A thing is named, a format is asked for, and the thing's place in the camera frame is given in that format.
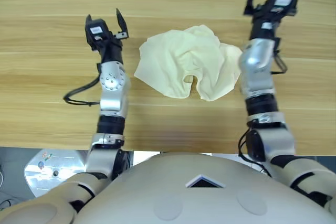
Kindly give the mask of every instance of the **wood grain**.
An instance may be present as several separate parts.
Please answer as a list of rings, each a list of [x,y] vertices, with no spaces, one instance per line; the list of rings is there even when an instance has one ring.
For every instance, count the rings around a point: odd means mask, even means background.
[[[128,23],[125,68],[132,81],[125,149],[235,153],[246,129],[237,86],[214,101],[164,97],[133,74],[139,46],[170,29],[204,24],[242,47],[251,28],[246,0],[0,0],[0,145],[87,149],[99,108],[70,106],[62,96],[96,76],[97,54],[84,34],[87,14],[118,30]],[[302,155],[336,154],[336,0],[299,0],[278,29],[289,71],[276,76],[277,99]],[[79,95],[98,100],[99,87]]]

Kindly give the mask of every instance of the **black cable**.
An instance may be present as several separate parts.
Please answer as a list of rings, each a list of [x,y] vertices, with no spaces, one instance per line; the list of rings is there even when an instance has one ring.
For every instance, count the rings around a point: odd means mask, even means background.
[[[280,50],[276,50],[275,51],[275,53],[274,53],[274,61],[277,64],[277,66],[280,68],[281,71],[272,71],[271,74],[282,74],[282,73],[286,73],[287,70],[288,70],[287,65],[281,59],[279,52],[280,52]]]
[[[8,202],[10,207],[12,206],[11,199],[7,199],[7,200],[2,201],[2,202],[0,203],[0,206],[1,206],[3,203],[5,203],[5,202]]]
[[[260,168],[262,168],[266,174],[269,176],[269,177],[272,177],[271,174],[269,173],[269,171],[267,171],[267,169],[265,168],[264,165],[260,164],[260,163],[257,163],[257,162],[254,162],[250,159],[248,159],[247,157],[244,156],[243,152],[242,152],[242,149],[244,144],[246,144],[246,141],[243,141],[244,137],[246,136],[246,134],[251,130],[251,128],[248,128],[247,131],[241,136],[241,138],[239,139],[239,142],[238,142],[238,156],[240,158],[242,158],[245,162],[248,162],[248,163],[251,163],[251,164],[255,164],[255,165],[258,165]]]
[[[80,92],[83,92],[89,88],[92,88],[94,85],[96,85],[98,82],[99,82],[99,77],[100,77],[100,74],[93,80],[91,81],[90,83],[80,87],[80,88],[77,88],[77,89],[74,89],[74,90],[71,90],[70,92],[68,92],[64,97],[63,97],[63,100],[66,102],[66,103],[69,103],[69,104],[72,104],[72,105],[87,105],[87,106],[92,106],[92,105],[98,105],[100,104],[99,102],[87,102],[87,101],[79,101],[79,100],[73,100],[71,99],[70,97],[77,94],[77,93],[80,93]]]

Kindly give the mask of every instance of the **silver arm segment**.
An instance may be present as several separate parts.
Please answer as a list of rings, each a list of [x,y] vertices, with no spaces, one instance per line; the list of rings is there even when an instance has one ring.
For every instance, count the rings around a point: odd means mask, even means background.
[[[108,61],[101,65],[100,84],[100,114],[121,116],[126,118],[128,111],[128,91],[130,78],[126,75],[123,64],[118,61]]]
[[[240,59],[241,90],[245,99],[265,93],[274,93],[271,76],[275,42],[271,39],[252,39]]]

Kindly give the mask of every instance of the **crumpled cloth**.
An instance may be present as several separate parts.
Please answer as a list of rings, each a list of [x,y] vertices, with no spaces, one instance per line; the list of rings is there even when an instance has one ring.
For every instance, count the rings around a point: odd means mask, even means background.
[[[221,43],[205,25],[170,30],[140,46],[134,76],[172,98],[187,98],[195,76],[201,99],[214,101],[234,88],[241,54],[238,47]]]

